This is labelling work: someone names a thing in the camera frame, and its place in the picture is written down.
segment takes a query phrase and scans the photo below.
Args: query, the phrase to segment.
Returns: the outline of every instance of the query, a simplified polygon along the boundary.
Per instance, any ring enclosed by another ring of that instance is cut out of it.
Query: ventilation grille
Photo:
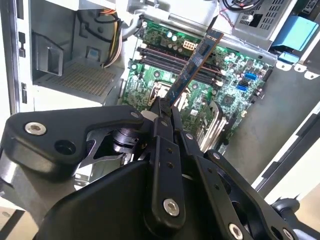
[[[285,0],[273,0],[259,28],[269,30]]]
[[[105,69],[74,62],[64,69],[62,76],[51,76],[46,82],[101,97],[115,76]]]
[[[253,15],[255,13],[255,10],[257,9],[254,9],[252,11],[246,11],[243,13],[242,17],[241,17],[241,20],[240,20],[240,24],[244,24],[244,25],[249,25],[250,22],[249,21],[246,21],[248,15]]]
[[[269,30],[269,28],[271,27],[271,25],[275,21],[275,18],[278,15],[278,12],[279,12],[283,3],[285,3],[285,0],[273,0],[264,19],[261,20],[261,23],[258,26],[260,29],[266,30],[266,31]],[[247,19],[247,15],[254,15],[256,13],[256,11],[259,11],[260,9],[261,9],[261,5],[255,7],[251,11],[244,12],[239,23],[243,24],[243,25],[249,25],[250,22],[245,20],[245,19]]]

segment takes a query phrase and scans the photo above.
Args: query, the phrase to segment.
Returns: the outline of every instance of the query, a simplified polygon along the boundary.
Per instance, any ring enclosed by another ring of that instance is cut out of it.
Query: expansion slot
[[[210,107],[212,108],[213,120],[206,134],[204,135],[202,132],[197,139],[200,150],[204,153],[212,149],[217,144],[219,136],[227,123],[227,119],[224,117],[223,110],[219,104],[212,101]]]
[[[193,52],[188,62],[182,69],[176,81],[166,94],[166,98],[170,101],[170,106],[173,106],[176,100],[180,97],[184,89],[190,81],[196,76],[204,62],[207,60],[212,50],[217,46],[223,33],[215,30],[208,30],[200,44]]]

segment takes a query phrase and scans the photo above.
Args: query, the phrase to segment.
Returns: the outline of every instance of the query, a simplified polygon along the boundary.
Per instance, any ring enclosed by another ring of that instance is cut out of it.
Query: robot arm
[[[99,148],[106,154],[96,158]],[[75,191],[77,168],[114,152],[133,161]],[[220,153],[200,151],[178,109],[159,98],[143,115],[120,105],[11,116],[0,178],[4,197],[39,225],[37,240],[298,240]]]

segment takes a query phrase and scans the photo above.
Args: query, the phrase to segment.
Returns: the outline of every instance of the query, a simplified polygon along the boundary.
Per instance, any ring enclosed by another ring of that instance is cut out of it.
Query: green circuit board
[[[177,76],[148,65],[134,64],[133,66],[134,69],[129,73],[123,92],[122,104],[131,105],[141,112],[149,109],[156,96],[164,97],[166,90],[174,83]],[[139,79],[138,75],[141,72],[143,77]],[[198,124],[195,122],[198,119],[211,119],[210,111],[205,109],[208,108],[208,103],[212,99],[212,89],[208,84],[192,80],[184,92],[185,101],[176,104],[180,108],[183,128],[186,131],[195,135],[198,130]]]
[[[143,43],[176,55],[190,57],[193,50],[184,47],[185,41],[198,44],[201,39],[168,29],[151,21],[143,33],[140,34]],[[225,132],[229,140],[248,108],[252,105],[254,93],[262,89],[266,73],[273,66],[259,59],[245,56],[233,49],[217,46],[206,61],[206,64],[220,70],[212,79],[212,84],[192,80],[182,94],[186,99],[180,99],[180,115],[186,131],[198,136],[201,130],[206,132],[213,120],[210,110],[211,101],[216,102],[230,122]],[[254,80],[246,79],[246,74],[256,76]],[[150,107],[154,96],[164,97],[166,90],[175,81],[176,75],[146,64],[134,63],[130,69],[128,79],[122,95],[122,104],[129,104],[139,111]],[[239,89],[239,84],[245,81],[245,90]]]

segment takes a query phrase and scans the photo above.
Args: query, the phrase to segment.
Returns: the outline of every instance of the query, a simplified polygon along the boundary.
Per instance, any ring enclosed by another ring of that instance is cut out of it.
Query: black metal bracket
[[[43,135],[24,130],[34,122],[45,126]],[[90,131],[138,129],[143,122],[143,116],[128,105],[18,113],[6,121],[1,147],[12,161],[61,181],[85,159]]]

